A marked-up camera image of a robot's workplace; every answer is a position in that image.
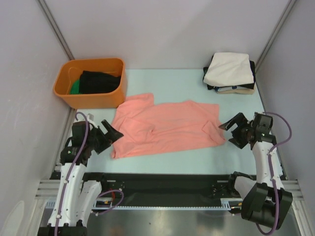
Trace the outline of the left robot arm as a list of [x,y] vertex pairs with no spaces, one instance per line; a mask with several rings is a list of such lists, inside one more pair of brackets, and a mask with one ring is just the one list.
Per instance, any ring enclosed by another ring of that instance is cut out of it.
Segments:
[[54,209],[47,226],[38,229],[39,236],[86,236],[96,199],[113,193],[104,173],[86,172],[93,151],[100,154],[123,137],[106,120],[101,124],[105,133],[89,119],[72,125],[72,135],[60,153],[60,185]]

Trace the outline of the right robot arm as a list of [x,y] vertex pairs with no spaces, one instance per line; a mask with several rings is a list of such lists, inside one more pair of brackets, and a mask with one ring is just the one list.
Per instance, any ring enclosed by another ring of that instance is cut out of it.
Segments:
[[272,112],[255,113],[253,120],[248,120],[243,113],[238,113],[219,126],[227,131],[236,125],[229,142],[240,149],[250,145],[256,177],[241,172],[232,173],[227,192],[232,197],[242,198],[241,217],[255,223],[264,236],[272,235],[281,227],[293,201],[292,194],[284,188],[274,158],[278,146],[290,139],[279,143],[271,134],[273,116]]

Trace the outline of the pink t shirt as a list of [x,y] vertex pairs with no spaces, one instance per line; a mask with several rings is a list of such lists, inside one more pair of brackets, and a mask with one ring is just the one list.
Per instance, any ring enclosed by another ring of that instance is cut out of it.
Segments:
[[123,134],[113,159],[153,155],[225,143],[218,104],[192,100],[154,104],[152,93],[129,96],[116,110],[112,126]]

